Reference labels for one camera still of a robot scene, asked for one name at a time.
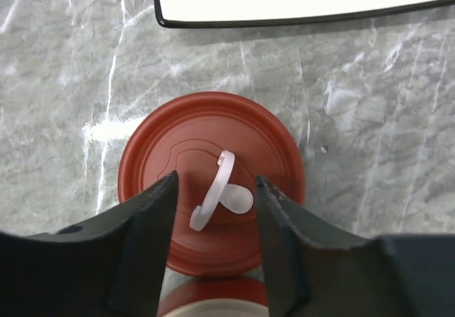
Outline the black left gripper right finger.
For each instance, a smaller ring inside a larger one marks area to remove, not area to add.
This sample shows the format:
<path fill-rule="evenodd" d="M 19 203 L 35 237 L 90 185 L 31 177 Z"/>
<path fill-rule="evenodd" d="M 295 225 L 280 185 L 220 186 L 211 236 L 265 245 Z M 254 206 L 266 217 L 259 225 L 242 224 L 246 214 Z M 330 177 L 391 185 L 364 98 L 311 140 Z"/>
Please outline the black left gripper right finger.
<path fill-rule="evenodd" d="M 453 316 L 454 236 L 363 238 L 256 180 L 271 316 Z"/>

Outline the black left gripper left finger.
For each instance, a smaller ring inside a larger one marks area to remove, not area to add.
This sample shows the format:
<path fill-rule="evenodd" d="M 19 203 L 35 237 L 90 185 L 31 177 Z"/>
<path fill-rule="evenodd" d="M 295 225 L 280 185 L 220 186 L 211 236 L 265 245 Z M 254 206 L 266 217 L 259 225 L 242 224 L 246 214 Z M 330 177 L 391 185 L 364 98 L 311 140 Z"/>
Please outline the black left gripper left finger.
<path fill-rule="evenodd" d="M 1 234 L 2 316 L 155 316 L 178 175 L 57 233 Z"/>

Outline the red container lid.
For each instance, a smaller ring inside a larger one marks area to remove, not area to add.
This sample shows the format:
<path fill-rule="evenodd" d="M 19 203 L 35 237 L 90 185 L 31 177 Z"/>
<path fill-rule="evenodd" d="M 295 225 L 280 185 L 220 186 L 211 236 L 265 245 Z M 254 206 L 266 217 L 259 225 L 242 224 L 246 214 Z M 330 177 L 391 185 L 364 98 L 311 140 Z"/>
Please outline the red container lid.
<path fill-rule="evenodd" d="M 190 217 L 203 202 L 223 151 L 235 155 L 230 183 L 255 189 L 266 177 L 295 203 L 305 196 L 304 165 L 287 128 L 267 109 L 224 92 L 185 95 L 152 112 L 129 139 L 118 173 L 124 202 L 172 171 L 178 205 L 167 265 L 196 277 L 236 276 L 258 267 L 256 211 L 237 215 L 219 205 L 200 231 Z"/>

